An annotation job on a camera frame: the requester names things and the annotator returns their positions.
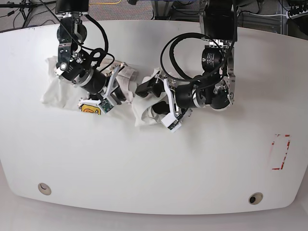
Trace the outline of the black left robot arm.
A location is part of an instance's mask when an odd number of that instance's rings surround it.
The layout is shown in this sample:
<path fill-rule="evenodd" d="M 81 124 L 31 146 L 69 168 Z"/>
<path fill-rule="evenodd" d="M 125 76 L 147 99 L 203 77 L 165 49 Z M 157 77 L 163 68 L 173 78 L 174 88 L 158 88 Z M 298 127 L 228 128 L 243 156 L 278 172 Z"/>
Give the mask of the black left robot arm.
<path fill-rule="evenodd" d="M 237 10 L 238 3 L 234 0 L 200 1 L 200 33 L 177 35 L 164 47 L 169 52 L 177 76 L 172 76 L 161 66 L 136 88 L 132 102 L 135 126 L 161 123 L 175 131 L 194 108 L 209 106 L 221 111 L 233 104 Z M 203 72 L 194 77 L 188 76 L 180 68 L 174 54 L 176 46 L 186 39 L 207 42 L 201 56 Z"/>

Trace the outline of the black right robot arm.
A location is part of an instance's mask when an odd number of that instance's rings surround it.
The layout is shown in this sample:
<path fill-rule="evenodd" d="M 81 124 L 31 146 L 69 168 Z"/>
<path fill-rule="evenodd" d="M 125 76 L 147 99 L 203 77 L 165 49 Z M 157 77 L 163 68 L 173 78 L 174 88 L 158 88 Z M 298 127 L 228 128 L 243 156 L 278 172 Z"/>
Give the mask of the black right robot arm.
<path fill-rule="evenodd" d="M 115 72 L 105 75 L 99 66 L 109 54 L 109 42 L 103 27 L 89 14 L 87 0 L 58 0 L 56 1 L 55 15 L 60 23 L 57 31 L 58 62 L 56 73 L 59 77 L 84 89 L 91 100 L 96 100 L 99 106 L 111 109 L 121 105 L 126 100 L 116 80 L 118 68 Z M 87 48 L 84 41 L 87 29 L 81 17 L 85 16 L 100 30 L 104 47 Z"/>

